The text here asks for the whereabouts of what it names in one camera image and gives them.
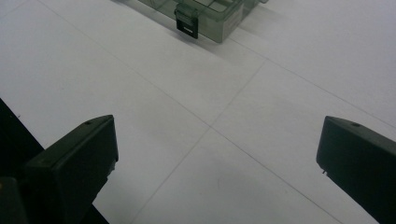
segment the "gray plastic container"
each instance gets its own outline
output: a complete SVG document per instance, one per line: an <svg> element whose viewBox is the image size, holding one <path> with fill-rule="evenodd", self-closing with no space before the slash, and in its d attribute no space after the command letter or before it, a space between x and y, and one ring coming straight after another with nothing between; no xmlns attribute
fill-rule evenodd
<svg viewBox="0 0 396 224"><path fill-rule="evenodd" d="M176 20L177 29L221 43L260 0L139 0Z"/></svg>

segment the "floor tile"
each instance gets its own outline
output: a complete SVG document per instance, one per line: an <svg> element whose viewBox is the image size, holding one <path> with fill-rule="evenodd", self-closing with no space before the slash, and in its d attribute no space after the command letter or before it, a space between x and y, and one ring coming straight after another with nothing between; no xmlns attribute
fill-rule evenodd
<svg viewBox="0 0 396 224"><path fill-rule="evenodd" d="M133 223L338 222L210 130Z"/></svg>
<svg viewBox="0 0 396 224"><path fill-rule="evenodd" d="M316 163L325 116L396 139L394 128L271 62L213 127L343 223L375 223Z"/></svg>
<svg viewBox="0 0 396 224"><path fill-rule="evenodd" d="M17 9L27 0L0 0L0 19L5 17L12 10Z"/></svg>
<svg viewBox="0 0 396 224"><path fill-rule="evenodd" d="M396 127L396 2L275 0L231 38Z"/></svg>
<svg viewBox="0 0 396 224"><path fill-rule="evenodd" d="M114 115L120 161L94 204L129 223L208 127L37 1L0 34L0 96L43 147Z"/></svg>
<svg viewBox="0 0 396 224"><path fill-rule="evenodd" d="M264 61L232 40L185 38L173 20L139 2L143 9L108 0L42 1L208 124Z"/></svg>

